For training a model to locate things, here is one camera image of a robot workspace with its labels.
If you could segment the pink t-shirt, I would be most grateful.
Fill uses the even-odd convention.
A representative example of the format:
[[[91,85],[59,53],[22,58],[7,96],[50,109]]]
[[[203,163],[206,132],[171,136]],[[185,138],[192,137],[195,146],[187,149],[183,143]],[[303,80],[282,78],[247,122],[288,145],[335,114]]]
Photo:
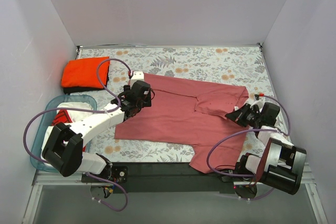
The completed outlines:
[[[236,164],[245,134],[226,140],[212,153],[210,150],[242,130],[225,115],[245,104],[249,98],[246,87],[149,73],[144,80],[155,92],[152,105],[117,125],[115,138],[190,145],[194,150],[190,166],[202,173],[211,172],[207,160],[213,167]]]

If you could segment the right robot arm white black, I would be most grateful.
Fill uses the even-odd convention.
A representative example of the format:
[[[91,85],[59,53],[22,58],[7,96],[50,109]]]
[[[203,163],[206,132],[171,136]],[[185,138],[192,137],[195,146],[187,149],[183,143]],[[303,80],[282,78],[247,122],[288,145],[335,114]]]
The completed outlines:
[[[235,173],[242,180],[255,177],[257,182],[294,195],[301,184],[307,152],[294,146],[275,128],[279,112],[278,105],[256,102],[235,108],[225,117],[239,126],[257,129],[255,136],[265,146],[261,157],[251,153],[243,155],[236,163]]]

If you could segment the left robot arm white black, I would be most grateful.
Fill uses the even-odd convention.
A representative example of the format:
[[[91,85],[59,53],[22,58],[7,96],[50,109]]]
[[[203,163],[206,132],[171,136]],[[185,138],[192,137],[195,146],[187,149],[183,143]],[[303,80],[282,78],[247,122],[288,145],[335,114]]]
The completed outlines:
[[[100,113],[94,113],[81,121],[53,126],[42,150],[42,157],[64,177],[74,173],[91,173],[100,182],[112,176],[112,163],[100,154],[90,154],[83,148],[105,130],[134,117],[142,108],[151,106],[151,86],[137,80],[124,86],[116,99],[108,103]]]

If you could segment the floral tablecloth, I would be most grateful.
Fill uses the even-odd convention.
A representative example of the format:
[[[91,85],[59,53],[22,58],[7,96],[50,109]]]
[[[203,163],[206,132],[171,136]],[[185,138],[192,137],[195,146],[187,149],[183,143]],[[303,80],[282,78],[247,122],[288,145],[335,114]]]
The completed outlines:
[[[110,57],[108,91],[90,91],[99,109],[128,82],[127,69],[198,81],[245,86],[252,103],[256,93],[276,102],[263,53],[253,47],[96,47],[80,48],[78,58]],[[99,153],[113,162],[186,162],[192,147],[114,138],[109,129],[89,143],[90,153]]]

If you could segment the folded orange t-shirt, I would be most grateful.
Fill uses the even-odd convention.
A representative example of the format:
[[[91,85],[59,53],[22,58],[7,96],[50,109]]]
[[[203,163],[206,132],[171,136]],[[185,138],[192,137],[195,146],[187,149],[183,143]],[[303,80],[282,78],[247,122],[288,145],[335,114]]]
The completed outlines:
[[[103,89],[97,77],[97,69],[108,57],[84,58],[69,61],[61,78],[62,88]]]

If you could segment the folded black t-shirt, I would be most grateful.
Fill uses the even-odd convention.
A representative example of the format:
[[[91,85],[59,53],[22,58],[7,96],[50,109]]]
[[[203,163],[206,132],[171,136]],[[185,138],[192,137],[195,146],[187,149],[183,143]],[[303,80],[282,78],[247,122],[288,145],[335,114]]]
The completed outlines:
[[[108,70],[109,66],[102,66],[102,70],[97,69],[97,77],[102,86],[105,86],[108,82]],[[85,91],[98,91],[103,89],[94,89],[94,88],[63,88],[65,94],[75,93],[75,92],[85,92]]]

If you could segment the white t-shirt red print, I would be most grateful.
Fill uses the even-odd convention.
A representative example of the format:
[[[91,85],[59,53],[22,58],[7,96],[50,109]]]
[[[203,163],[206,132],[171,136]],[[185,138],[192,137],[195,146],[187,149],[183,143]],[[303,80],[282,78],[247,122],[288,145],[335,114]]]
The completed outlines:
[[[83,102],[83,101],[68,101],[56,103],[54,106],[49,106],[46,110],[57,108],[57,110],[48,112],[45,114],[46,118],[44,119],[44,123],[46,123],[46,129],[44,130],[43,143],[41,146],[41,151],[44,150],[45,145],[47,143],[47,139],[50,136],[50,133],[53,127],[58,123],[64,123],[65,125],[70,123],[79,122],[90,115],[93,115],[92,112],[84,112],[84,111],[74,111],[75,109],[89,110],[92,111],[97,108],[97,104],[93,102]]]

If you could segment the teal plastic basket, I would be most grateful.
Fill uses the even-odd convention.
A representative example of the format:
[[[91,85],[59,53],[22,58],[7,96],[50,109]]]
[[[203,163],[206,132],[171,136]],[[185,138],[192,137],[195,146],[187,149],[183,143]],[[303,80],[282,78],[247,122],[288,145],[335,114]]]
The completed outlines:
[[[96,110],[97,109],[97,103],[95,99],[89,95],[60,95],[55,98],[53,98],[46,106],[45,110],[50,110],[53,108],[64,106],[61,105],[62,103],[76,103],[73,107],[74,108],[80,108],[80,103],[86,103],[87,106],[85,109],[88,110]],[[37,130],[37,133],[35,135],[35,139],[33,142],[33,145],[31,147],[31,152],[35,156],[41,156],[41,152],[43,150],[43,142],[44,142],[44,136],[47,131],[47,127],[51,126],[55,116],[57,115],[57,111],[51,111],[46,114],[44,114],[40,120],[40,124]],[[45,172],[50,173],[58,173],[58,171],[53,168],[49,164],[45,164],[43,162],[40,162],[34,158],[30,158],[31,164],[37,169],[37,170],[43,170]]]

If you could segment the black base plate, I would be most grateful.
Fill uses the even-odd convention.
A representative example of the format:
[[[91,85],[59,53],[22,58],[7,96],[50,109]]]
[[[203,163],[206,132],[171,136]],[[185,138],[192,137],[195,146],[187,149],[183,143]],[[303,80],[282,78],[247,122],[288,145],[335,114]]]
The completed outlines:
[[[128,193],[216,191],[245,198],[257,196],[257,184],[251,180],[203,174],[188,163],[114,163],[110,180]]]

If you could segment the aluminium frame rail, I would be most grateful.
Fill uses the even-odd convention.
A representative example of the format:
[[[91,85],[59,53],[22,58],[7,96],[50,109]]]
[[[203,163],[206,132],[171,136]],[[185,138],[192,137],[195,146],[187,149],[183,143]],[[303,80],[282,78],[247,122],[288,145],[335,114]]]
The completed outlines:
[[[257,200],[235,194],[164,192],[112,194],[107,202],[122,212],[93,201],[103,195],[101,183],[80,174],[64,178],[38,171],[23,223],[327,223],[309,166],[299,191],[291,196],[257,184]]]

